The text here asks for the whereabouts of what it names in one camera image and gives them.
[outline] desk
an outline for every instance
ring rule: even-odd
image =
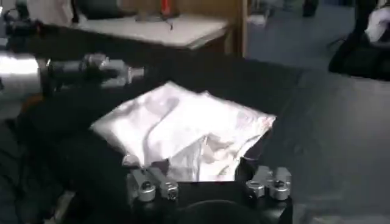
[[[103,46],[103,53],[155,68],[147,79],[128,88],[59,94],[21,120],[33,152],[40,153],[58,177],[71,180],[101,214],[112,212],[128,223],[127,171],[121,167],[121,155],[88,131],[89,125],[121,102],[173,80],[190,90],[209,91],[278,116],[270,134],[248,156],[258,158],[260,164],[289,168],[295,223],[389,223],[389,83],[177,49],[137,47],[79,32],[67,31],[60,39],[29,44],[39,46],[40,55],[45,51],[54,54],[51,49],[56,45],[68,46],[56,52],[64,57],[81,51],[72,40],[88,40],[96,48]]]
[[[78,24],[77,29],[195,50],[223,37],[227,33],[228,22],[223,19],[191,15],[182,15],[161,22],[138,22],[135,17],[128,17],[88,20]]]

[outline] white plastic bag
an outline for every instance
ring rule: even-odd
[[[115,108],[91,128],[147,167],[169,159],[177,181],[232,181],[240,158],[272,127],[275,116],[167,83]]]

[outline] black fabric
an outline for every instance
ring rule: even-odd
[[[62,58],[99,49],[153,65],[149,78],[124,89],[60,93],[24,114],[21,125],[31,149],[111,223],[128,223],[127,171],[121,155],[88,127],[167,80],[278,116],[248,156],[291,170],[295,223],[390,223],[390,84],[101,36],[88,35],[90,41],[80,48],[64,47],[85,37],[72,33],[29,48]],[[60,46],[56,54],[54,43]]]

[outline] silver clamp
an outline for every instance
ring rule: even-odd
[[[158,186],[161,196],[168,200],[176,200],[179,196],[179,185],[176,181],[166,177],[158,167],[150,167],[147,169],[149,178]]]
[[[259,166],[255,176],[246,182],[247,188],[257,198],[265,195],[268,181],[272,178],[272,172],[266,166]]]
[[[156,187],[147,179],[142,170],[132,170],[127,176],[127,184],[130,202],[134,199],[142,202],[154,200]]]
[[[279,167],[273,173],[266,166],[259,166],[255,176],[246,182],[251,194],[260,198],[269,189],[269,195],[276,200],[286,200],[290,195],[291,174],[288,169]]]
[[[290,187],[290,172],[284,167],[278,167],[274,173],[274,180],[269,185],[269,195],[279,201],[286,200],[290,195]]]

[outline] black chair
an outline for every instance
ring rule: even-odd
[[[356,0],[353,32],[333,56],[329,71],[372,79],[390,80],[389,49],[374,47],[364,33],[377,0]]]

